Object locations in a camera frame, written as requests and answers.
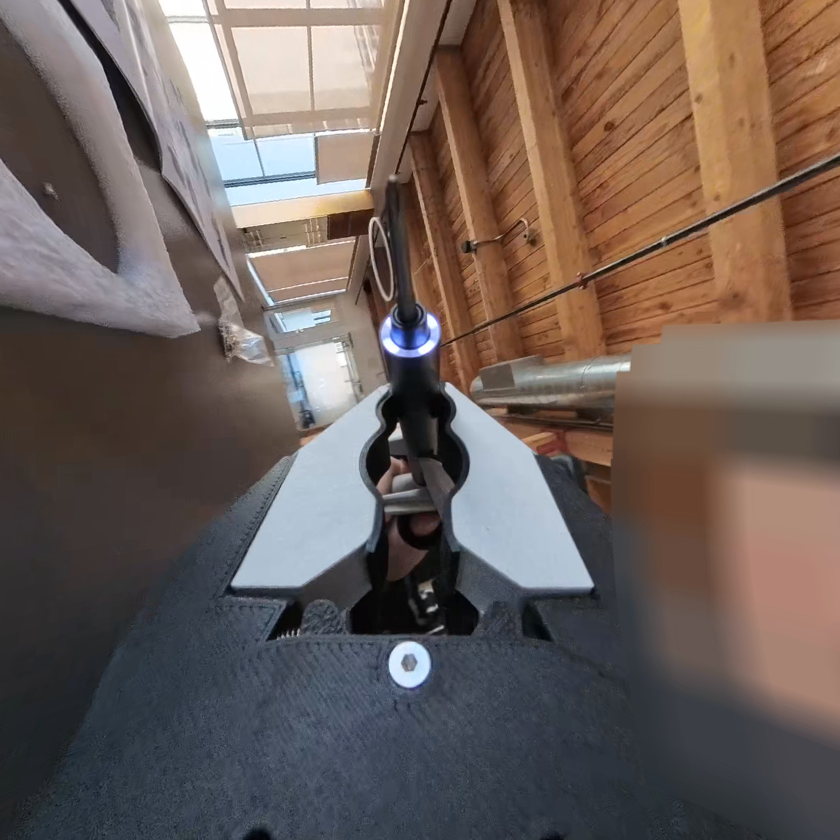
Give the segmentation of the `grey foam insert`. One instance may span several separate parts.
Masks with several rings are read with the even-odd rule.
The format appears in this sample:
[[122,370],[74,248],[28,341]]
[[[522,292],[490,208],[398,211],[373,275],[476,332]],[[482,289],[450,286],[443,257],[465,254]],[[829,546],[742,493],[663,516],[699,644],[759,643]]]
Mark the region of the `grey foam insert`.
[[57,3],[2,2],[1,17],[86,155],[118,247],[112,271],[65,234],[2,162],[2,305],[168,339],[199,331],[99,59]]

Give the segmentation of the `crumpled clear screw bag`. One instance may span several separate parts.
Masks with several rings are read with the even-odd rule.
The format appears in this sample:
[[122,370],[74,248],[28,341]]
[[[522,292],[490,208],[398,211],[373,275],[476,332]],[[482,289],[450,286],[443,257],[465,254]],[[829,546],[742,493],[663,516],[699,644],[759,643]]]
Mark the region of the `crumpled clear screw bag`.
[[228,281],[219,277],[213,289],[220,310],[217,323],[226,362],[239,359],[251,364],[275,366],[265,338],[246,328]]

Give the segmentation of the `person's right hand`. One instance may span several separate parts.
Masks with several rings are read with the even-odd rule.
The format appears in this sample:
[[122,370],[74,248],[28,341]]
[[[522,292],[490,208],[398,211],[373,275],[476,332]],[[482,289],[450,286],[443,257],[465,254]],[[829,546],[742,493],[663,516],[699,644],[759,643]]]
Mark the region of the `person's right hand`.
[[[411,470],[404,460],[390,458],[390,465],[386,472],[377,481],[377,489],[381,495],[386,496],[392,493],[394,478],[403,474],[411,474]],[[426,557],[428,549],[419,549],[412,544],[405,542],[398,530],[398,522],[407,520],[408,528],[417,541],[432,535],[437,529],[440,518],[438,513],[423,512],[413,514],[409,518],[398,518],[385,515],[384,522],[388,543],[388,570],[386,579],[398,581],[409,575]]]

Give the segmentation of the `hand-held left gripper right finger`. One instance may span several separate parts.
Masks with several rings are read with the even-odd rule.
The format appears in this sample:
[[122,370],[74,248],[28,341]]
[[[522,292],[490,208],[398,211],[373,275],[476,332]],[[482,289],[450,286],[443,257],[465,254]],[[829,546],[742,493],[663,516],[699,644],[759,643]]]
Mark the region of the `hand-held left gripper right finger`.
[[589,594],[592,577],[535,453],[453,385],[445,393],[466,469],[448,502],[457,589],[465,597]]

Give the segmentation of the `thin black ceiling rod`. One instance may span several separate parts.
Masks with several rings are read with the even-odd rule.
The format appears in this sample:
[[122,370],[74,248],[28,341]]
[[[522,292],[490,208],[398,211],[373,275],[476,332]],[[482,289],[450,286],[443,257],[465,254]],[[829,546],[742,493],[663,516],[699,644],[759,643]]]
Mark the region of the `thin black ceiling rod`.
[[780,179],[774,184],[765,186],[764,188],[758,190],[750,196],[747,196],[725,208],[717,210],[714,213],[711,213],[699,220],[696,220],[692,224],[682,227],[672,233],[668,233],[662,236],[661,238],[656,239],[655,241],[645,245],[644,247],[638,248],[637,250],[628,255],[625,255],[612,262],[609,262],[606,265],[599,266],[587,273],[579,274],[572,282],[563,285],[559,289],[547,292],[544,295],[537,297],[527,303],[524,303],[521,306],[516,307],[501,316],[486,320],[476,325],[475,327],[468,329],[465,332],[459,333],[452,339],[448,339],[447,341],[442,342],[441,347],[447,348],[449,346],[456,345],[457,343],[466,340],[467,338],[472,338],[476,336],[478,333],[488,331],[490,327],[494,327],[507,320],[514,319],[517,316],[529,312],[532,309],[540,308],[541,306],[546,305],[547,303],[554,301],[555,299],[560,298],[561,296],[568,294],[571,291],[585,290],[598,280],[604,277],[608,277],[611,274],[617,272],[618,270],[622,270],[628,266],[637,263],[638,261],[653,256],[654,254],[657,254],[662,250],[666,250],[672,246],[677,245],[678,243],[693,238],[705,232],[708,228],[712,227],[713,225],[720,224],[724,221],[729,220],[731,217],[737,216],[741,213],[745,213],[754,207],[760,206],[768,202],[771,198],[790,192],[795,188],[815,179],[819,175],[823,175],[825,173],[837,169],[838,166],[839,153],[836,152],[819,162],[813,163],[792,175],[788,175]]

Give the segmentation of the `dark desk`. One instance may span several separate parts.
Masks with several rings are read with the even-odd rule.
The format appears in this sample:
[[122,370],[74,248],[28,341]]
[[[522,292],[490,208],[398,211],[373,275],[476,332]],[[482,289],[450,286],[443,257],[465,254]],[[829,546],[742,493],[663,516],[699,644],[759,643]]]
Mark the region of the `dark desk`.
[[[161,174],[142,110],[101,63],[171,265],[199,323],[176,339],[2,305],[2,838],[65,758],[148,590],[205,526],[297,448],[275,367],[226,362],[214,283],[264,326]],[[114,224],[57,102],[2,23],[2,162],[54,223],[116,271]]]

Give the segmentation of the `metal conduit pipe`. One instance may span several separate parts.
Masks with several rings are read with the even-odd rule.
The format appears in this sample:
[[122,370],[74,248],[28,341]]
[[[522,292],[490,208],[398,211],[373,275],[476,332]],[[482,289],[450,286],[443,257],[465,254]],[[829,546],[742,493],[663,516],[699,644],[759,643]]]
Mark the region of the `metal conduit pipe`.
[[492,238],[471,238],[464,240],[460,245],[461,253],[474,255],[479,247],[492,244],[501,244],[510,236],[518,235],[527,245],[535,246],[537,235],[527,218],[521,217],[509,229]]

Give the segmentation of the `black electric screwdriver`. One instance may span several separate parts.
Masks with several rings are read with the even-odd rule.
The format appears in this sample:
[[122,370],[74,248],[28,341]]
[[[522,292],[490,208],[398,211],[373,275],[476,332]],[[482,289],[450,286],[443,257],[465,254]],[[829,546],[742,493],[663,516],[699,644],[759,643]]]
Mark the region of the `black electric screwdriver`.
[[396,421],[402,430],[415,482],[429,493],[441,519],[465,467],[465,457],[451,430],[455,406],[439,377],[439,321],[414,289],[406,208],[395,175],[385,187],[382,218],[374,222],[390,273],[390,314],[380,328],[380,342],[390,383]]

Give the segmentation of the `silver metal air duct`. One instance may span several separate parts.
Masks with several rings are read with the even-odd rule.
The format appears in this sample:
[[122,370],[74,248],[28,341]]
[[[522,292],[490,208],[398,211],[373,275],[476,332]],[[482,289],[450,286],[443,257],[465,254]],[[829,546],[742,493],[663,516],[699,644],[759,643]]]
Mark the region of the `silver metal air duct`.
[[550,364],[533,355],[481,369],[470,394],[485,408],[574,413],[612,424],[617,376],[630,371],[631,361],[623,353]]

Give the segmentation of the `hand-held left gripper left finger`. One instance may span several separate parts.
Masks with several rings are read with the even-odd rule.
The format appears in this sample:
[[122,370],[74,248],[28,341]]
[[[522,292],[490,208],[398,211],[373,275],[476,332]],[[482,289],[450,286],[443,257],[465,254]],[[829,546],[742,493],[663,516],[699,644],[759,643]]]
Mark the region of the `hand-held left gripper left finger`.
[[234,574],[238,595],[359,601],[382,529],[376,484],[390,466],[387,385],[299,449]]

